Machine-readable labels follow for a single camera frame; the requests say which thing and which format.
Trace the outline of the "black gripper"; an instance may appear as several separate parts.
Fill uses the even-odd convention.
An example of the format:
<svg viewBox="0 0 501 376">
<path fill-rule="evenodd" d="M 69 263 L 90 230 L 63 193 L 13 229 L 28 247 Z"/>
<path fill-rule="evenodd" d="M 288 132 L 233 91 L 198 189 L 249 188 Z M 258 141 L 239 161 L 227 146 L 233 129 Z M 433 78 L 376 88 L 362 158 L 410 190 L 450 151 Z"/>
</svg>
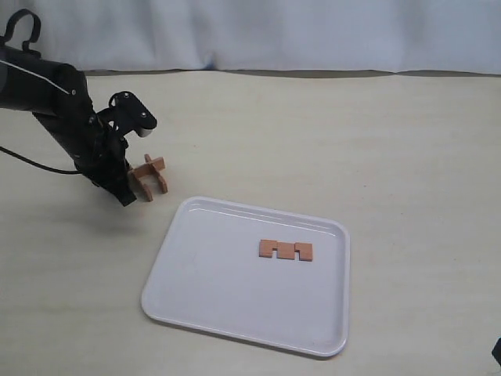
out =
<svg viewBox="0 0 501 376">
<path fill-rule="evenodd" d="M 93 114 L 85 130 L 85 148 L 74 158 L 76 169 L 95 186 L 111 193 L 123 207 L 136 201 L 129 185 L 129 164 L 125 141 L 98 114 Z"/>
</svg>

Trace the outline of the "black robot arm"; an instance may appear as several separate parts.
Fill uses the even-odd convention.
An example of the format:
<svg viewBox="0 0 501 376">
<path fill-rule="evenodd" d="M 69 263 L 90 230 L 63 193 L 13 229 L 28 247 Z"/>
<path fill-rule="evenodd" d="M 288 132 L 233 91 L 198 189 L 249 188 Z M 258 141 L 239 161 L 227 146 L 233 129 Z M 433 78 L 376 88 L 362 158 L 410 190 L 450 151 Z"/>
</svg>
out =
<svg viewBox="0 0 501 376">
<path fill-rule="evenodd" d="M 83 72 L 2 48 L 1 107 L 32 113 L 69 155 L 77 174 L 124 206 L 136 200 L 128 181 L 126 142 L 95 111 Z"/>
</svg>

